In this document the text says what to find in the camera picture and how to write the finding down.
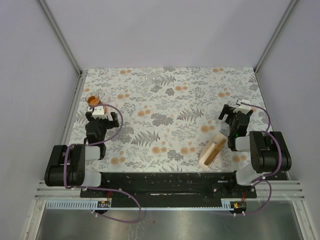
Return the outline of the orange glass carafe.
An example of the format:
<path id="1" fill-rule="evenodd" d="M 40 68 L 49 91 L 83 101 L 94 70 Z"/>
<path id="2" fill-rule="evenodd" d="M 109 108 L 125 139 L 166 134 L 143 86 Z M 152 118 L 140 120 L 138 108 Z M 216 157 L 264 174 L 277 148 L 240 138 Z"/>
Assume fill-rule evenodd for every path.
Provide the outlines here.
<path id="1" fill-rule="evenodd" d="M 96 106 L 96 105 L 101 105 L 103 104 L 99 93 L 97 92 L 90 92 L 86 95 L 85 97 L 85 101 L 88 104 L 88 110 L 92 111 L 92 107 Z"/>

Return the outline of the coffee filter box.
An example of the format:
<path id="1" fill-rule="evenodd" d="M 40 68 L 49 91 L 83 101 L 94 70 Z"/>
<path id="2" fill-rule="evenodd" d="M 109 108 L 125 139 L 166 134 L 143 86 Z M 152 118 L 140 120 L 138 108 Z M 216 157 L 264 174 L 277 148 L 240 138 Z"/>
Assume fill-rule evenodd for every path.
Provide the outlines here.
<path id="1" fill-rule="evenodd" d="M 216 133 L 210 140 L 209 142 L 204 146 L 204 148 L 202 149 L 200 156 L 199 156 L 199 161 L 198 164 L 202 167 L 207 169 L 209 166 L 205 165 L 205 161 L 208 158 L 208 156 L 210 155 L 210 153 L 212 152 L 213 148 L 215 147 L 215 145 L 217 145 L 218 143 L 220 143 L 222 140 L 228 140 L 228 138 L 223 135 L 222 133 L 218 132 Z"/>

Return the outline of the clear glass dripper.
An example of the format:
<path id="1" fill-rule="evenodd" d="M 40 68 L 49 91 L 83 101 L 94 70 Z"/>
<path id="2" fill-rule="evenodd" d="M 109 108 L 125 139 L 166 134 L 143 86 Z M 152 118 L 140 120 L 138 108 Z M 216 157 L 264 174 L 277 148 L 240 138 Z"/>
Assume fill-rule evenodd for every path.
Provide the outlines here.
<path id="1" fill-rule="evenodd" d="M 146 85 L 158 86 L 161 84 L 161 81 L 162 81 L 162 72 L 159 70 L 148 73 L 145 76 L 145 84 Z"/>

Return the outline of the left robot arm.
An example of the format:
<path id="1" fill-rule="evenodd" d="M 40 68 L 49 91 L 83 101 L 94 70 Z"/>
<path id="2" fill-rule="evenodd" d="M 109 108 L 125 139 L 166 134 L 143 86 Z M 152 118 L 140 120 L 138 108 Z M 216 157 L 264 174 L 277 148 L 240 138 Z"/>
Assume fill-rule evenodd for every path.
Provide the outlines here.
<path id="1" fill-rule="evenodd" d="M 47 164 L 44 182 L 48 187 L 91 187 L 91 192 L 98 198 L 107 195 L 109 186 L 102 181 L 98 171 L 86 170 L 86 162 L 102 160 L 106 155 L 104 143 L 106 133 L 119 128 L 118 114 L 111 112 L 111 119 L 94 118 L 86 113 L 86 137 L 83 144 L 55 145 Z"/>

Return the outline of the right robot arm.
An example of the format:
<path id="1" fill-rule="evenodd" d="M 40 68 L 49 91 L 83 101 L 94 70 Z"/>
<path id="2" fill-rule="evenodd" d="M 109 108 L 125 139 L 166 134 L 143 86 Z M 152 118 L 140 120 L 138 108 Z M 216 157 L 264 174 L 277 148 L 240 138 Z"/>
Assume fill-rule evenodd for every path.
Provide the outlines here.
<path id="1" fill-rule="evenodd" d="M 241 101 L 237 107 L 225 104 L 218 117 L 229 125 L 227 144 L 233 152 L 250 153 L 250 163 L 235 172 L 235 181 L 228 184 L 228 194 L 239 198 L 246 191 L 245 186 L 265 180 L 277 173 L 291 169 L 292 159 L 280 131 L 248 131 L 253 105 Z"/>

